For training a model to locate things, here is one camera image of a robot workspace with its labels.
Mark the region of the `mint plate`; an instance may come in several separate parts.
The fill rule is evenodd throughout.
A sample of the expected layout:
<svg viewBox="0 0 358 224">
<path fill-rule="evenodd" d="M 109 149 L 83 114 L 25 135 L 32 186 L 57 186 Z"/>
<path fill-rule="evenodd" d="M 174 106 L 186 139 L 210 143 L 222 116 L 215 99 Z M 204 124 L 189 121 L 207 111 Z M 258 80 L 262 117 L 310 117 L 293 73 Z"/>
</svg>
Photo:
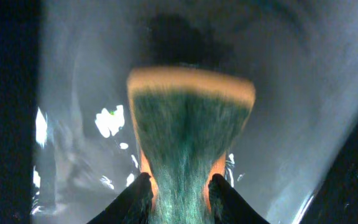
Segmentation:
<svg viewBox="0 0 358 224">
<path fill-rule="evenodd" d="M 222 175 L 298 223 L 358 120 L 358 1 L 44 1 L 32 223 L 88 223 L 142 173 L 127 81 L 243 78 L 255 102 Z"/>
</svg>

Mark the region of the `black round tray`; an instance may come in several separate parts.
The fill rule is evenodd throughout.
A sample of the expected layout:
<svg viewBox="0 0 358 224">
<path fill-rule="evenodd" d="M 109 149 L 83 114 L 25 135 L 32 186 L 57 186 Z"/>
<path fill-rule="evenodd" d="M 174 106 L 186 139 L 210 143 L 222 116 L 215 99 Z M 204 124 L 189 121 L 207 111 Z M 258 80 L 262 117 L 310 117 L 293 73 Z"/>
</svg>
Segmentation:
<svg viewBox="0 0 358 224">
<path fill-rule="evenodd" d="M 358 224 L 358 124 L 300 222 Z"/>
</svg>

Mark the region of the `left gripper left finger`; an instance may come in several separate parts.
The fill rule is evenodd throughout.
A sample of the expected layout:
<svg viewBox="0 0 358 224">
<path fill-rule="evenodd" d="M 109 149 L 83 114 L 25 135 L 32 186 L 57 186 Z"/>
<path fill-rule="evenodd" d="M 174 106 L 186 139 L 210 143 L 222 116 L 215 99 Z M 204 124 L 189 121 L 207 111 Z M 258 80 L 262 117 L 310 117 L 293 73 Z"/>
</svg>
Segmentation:
<svg viewBox="0 0 358 224">
<path fill-rule="evenodd" d="M 141 173 L 87 224 L 148 224 L 152 209 L 151 176 Z"/>
</svg>

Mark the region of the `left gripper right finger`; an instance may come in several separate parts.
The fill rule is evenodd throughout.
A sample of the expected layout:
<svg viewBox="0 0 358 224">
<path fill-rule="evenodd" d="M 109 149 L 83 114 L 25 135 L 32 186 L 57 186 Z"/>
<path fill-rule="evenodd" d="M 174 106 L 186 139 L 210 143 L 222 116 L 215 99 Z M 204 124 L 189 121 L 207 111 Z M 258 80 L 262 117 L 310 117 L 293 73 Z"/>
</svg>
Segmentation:
<svg viewBox="0 0 358 224">
<path fill-rule="evenodd" d="M 208 190 L 215 224 L 269 224 L 221 174 L 212 176 Z"/>
</svg>

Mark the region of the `orange green sponge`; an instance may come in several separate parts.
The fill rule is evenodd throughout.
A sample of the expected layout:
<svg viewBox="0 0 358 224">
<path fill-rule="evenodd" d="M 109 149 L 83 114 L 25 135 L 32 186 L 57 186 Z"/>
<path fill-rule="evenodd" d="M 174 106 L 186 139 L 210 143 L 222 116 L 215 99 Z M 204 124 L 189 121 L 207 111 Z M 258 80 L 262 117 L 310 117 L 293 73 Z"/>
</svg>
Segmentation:
<svg viewBox="0 0 358 224">
<path fill-rule="evenodd" d="M 183 67 L 131 71 L 127 90 L 140 169 L 150 175 L 150 223 L 226 223 L 213 176 L 255 102 L 252 82 Z"/>
</svg>

